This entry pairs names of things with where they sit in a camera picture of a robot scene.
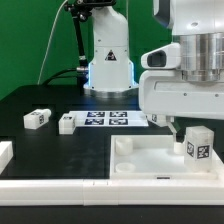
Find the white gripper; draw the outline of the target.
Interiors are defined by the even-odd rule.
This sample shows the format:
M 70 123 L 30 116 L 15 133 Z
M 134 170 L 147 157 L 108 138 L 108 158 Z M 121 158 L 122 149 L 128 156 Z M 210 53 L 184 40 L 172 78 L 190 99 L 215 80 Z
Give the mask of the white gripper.
M 141 57 L 139 107 L 146 114 L 224 120 L 224 72 L 215 82 L 189 82 L 178 67 L 181 45 L 171 43 Z M 174 142 L 177 131 L 167 126 Z

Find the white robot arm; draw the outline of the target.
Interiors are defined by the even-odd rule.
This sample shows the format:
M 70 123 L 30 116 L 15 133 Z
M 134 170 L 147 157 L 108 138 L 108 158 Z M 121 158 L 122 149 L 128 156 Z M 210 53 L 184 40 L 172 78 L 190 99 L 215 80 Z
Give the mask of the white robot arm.
M 224 0 L 153 0 L 153 16 L 172 42 L 141 56 L 139 107 L 166 126 L 174 117 L 224 120 Z M 107 97 L 134 85 L 124 18 L 93 10 L 94 58 L 85 90 Z

